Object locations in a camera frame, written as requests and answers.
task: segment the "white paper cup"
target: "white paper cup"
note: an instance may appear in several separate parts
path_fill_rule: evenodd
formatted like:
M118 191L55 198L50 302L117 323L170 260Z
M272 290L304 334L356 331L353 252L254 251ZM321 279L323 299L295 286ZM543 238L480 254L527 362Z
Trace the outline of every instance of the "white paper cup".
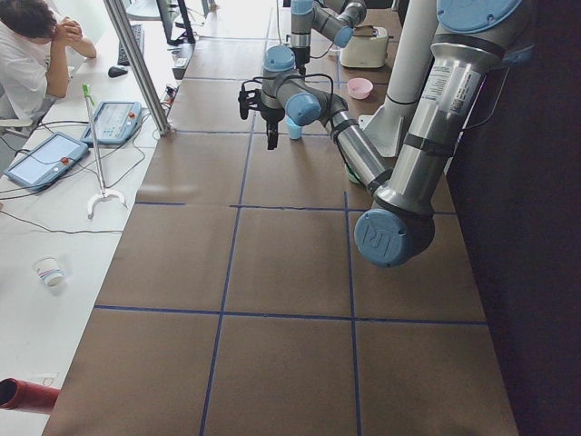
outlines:
M33 269L46 286L56 286L64 279L63 270L54 257L44 257L36 261Z

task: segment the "pink bowl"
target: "pink bowl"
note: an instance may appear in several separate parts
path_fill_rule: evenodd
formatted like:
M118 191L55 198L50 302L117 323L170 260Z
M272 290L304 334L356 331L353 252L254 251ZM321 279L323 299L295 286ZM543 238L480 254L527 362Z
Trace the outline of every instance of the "pink bowl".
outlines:
M363 100L369 97L373 83L363 77L356 77L347 82L347 92L357 100Z

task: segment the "white desk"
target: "white desk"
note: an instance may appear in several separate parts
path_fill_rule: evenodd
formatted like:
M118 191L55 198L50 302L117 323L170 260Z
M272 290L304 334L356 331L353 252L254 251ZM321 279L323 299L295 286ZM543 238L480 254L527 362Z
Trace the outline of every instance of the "white desk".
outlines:
M175 84L172 76L172 57L166 51L161 23L143 23L145 27L145 61L158 95L166 84ZM58 101L45 116L44 122L74 120L87 121L82 84L92 87L94 98L100 100L136 100L144 104L133 74L111 79L110 66L116 64L117 36L110 28L97 44L98 57L86 61L69 85L65 99ZM55 131L80 137L83 127L54 126ZM32 149L50 132L34 132L26 144ZM102 231L122 230L147 166L152 158L158 135L151 118L135 140L145 154L114 188L122 192L128 208L117 199L95 206L94 218L87 218L89 198L99 192L94 173L81 171L76 165L56 185L37 195L16 200L0 200L4 211L53 230ZM107 184L119 179L142 155L131 142L114 154L102 149L103 172ZM93 152L82 161L94 169ZM17 186L5 176L0 179L0 191ZM0 193L1 198L26 194L27 191ZM83 334L94 300L120 233L48 233L28 223L20 223L0 214L0 380L7 377L32 382L52 383L60 388ZM57 258L64 269L65 280L54 288L46 288L32 269L33 263L45 256ZM0 436L42 433L48 417L20 411L0 411Z

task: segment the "robot label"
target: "robot label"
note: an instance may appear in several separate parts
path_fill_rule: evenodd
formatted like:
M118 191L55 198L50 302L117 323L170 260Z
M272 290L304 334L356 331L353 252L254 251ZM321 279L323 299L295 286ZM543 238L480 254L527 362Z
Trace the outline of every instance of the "robot label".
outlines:
M463 116L470 107L481 76L471 68L434 66L421 98L436 104L442 112Z

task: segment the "red object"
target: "red object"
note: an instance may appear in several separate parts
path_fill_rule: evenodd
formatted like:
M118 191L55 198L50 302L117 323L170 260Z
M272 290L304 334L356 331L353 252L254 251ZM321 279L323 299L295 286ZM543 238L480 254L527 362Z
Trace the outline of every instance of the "red object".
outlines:
M15 409L49 415L60 389L17 379L0 381L0 409Z

